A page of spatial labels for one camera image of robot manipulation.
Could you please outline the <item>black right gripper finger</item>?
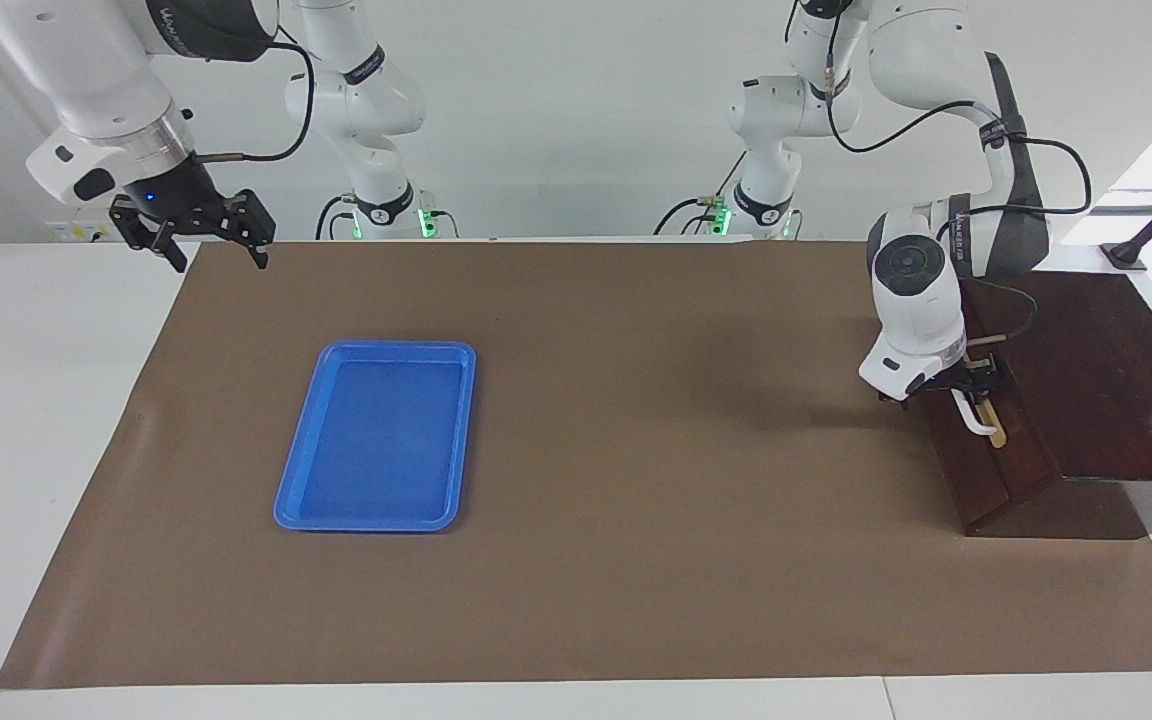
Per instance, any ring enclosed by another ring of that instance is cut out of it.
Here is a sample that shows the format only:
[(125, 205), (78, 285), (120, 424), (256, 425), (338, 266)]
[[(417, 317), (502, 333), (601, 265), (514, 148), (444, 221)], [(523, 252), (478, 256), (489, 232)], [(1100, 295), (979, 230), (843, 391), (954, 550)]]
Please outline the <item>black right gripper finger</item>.
[(150, 251), (172, 265), (177, 273), (187, 270), (187, 258), (175, 240), (175, 227), (170, 222), (151, 229), (142, 219), (141, 209), (129, 196), (115, 196), (109, 204), (109, 220), (129, 249)]
[(275, 233), (275, 220), (252, 190), (242, 190), (228, 197), (227, 241), (247, 249), (257, 270), (268, 268), (268, 249), (273, 245)]

